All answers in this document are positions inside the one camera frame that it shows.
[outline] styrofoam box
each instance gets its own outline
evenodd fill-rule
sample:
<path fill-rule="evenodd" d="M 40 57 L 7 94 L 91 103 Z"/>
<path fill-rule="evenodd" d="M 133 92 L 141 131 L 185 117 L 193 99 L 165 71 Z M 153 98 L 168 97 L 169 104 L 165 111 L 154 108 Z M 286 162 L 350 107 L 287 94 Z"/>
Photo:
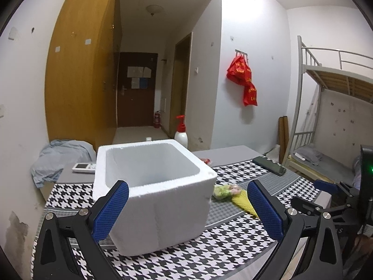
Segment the styrofoam box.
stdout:
<path fill-rule="evenodd" d="M 121 255 L 142 255 L 204 231 L 217 176 L 175 140 L 101 146 L 93 199 L 117 180 L 128 183 L 129 198 L 110 237 Z"/>

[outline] red plastic bag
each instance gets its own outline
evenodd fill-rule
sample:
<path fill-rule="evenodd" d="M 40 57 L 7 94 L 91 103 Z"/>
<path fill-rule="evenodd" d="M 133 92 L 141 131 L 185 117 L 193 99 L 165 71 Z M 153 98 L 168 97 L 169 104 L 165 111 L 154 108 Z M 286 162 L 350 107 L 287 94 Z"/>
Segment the red plastic bag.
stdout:
<path fill-rule="evenodd" d="M 243 103 L 245 106 L 258 106 L 256 97 L 257 90 L 253 83 L 251 83 L 251 69 L 247 65 L 245 57 L 237 55 L 227 70 L 227 78 L 238 84 L 244 86 Z"/>
<path fill-rule="evenodd" d="M 236 56 L 227 70 L 227 78 L 239 85 L 251 82 L 251 69 L 247 65 L 245 57 Z"/>
<path fill-rule="evenodd" d="M 244 88 L 244 105 L 255 105 L 258 106 L 256 102 L 256 88 L 254 84 L 251 83 L 251 86 L 245 86 Z"/>

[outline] door handle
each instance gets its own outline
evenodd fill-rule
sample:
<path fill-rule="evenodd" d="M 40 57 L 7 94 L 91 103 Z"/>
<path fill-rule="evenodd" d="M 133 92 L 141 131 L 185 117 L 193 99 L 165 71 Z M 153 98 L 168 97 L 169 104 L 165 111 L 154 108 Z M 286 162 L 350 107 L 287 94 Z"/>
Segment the door handle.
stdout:
<path fill-rule="evenodd" d="M 124 91 L 127 90 L 126 88 L 124 88 L 124 85 L 122 85 L 122 89 L 121 89 L 121 95 L 124 96 Z"/>

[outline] blue gripper pad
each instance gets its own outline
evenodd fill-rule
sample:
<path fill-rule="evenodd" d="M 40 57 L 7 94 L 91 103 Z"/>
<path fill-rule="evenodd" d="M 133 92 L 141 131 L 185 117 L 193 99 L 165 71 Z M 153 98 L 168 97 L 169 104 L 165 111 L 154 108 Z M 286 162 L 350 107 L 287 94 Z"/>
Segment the blue gripper pad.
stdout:
<path fill-rule="evenodd" d="M 281 241 L 284 236 L 282 219 L 258 188 L 255 181 L 251 181 L 247 185 L 247 196 L 263 223 L 268 236 L 273 240 Z"/>
<path fill-rule="evenodd" d="M 313 183 L 313 186 L 316 189 L 322 190 L 322 191 L 327 192 L 331 195 L 334 195 L 334 194 L 338 193 L 338 187 L 334 183 L 329 183 L 329 182 L 325 182 L 325 181 L 322 181 L 322 180 L 316 180 Z"/>
<path fill-rule="evenodd" d="M 128 195 L 128 184 L 123 181 L 113 193 L 109 201 L 107 201 L 103 209 L 98 213 L 94 220 L 92 230 L 92 237 L 96 243 L 107 238 L 128 200 Z"/>

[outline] red object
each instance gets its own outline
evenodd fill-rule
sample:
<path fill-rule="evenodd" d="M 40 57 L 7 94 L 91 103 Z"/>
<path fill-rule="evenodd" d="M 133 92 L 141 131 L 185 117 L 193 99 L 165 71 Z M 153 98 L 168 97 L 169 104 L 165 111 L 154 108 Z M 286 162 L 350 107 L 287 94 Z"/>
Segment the red object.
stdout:
<path fill-rule="evenodd" d="M 211 162 L 211 160 L 207 158 L 200 158 L 200 160 L 202 160 L 207 165 Z"/>
<path fill-rule="evenodd" d="M 245 106 L 258 106 L 257 90 L 251 82 L 251 69 L 247 65 L 245 57 L 237 55 L 227 70 L 227 78 L 232 82 L 244 86 L 243 103 Z"/>
<path fill-rule="evenodd" d="M 178 125 L 178 132 L 179 133 L 185 133 L 185 130 L 186 130 L 186 127 L 185 127 L 185 124 L 184 124 L 185 116 L 180 115 L 180 116 L 177 116 L 176 119 L 180 120 L 180 123 Z"/>
<path fill-rule="evenodd" d="M 154 113 L 154 128 L 160 128 L 161 127 L 161 113 L 159 111 Z"/>

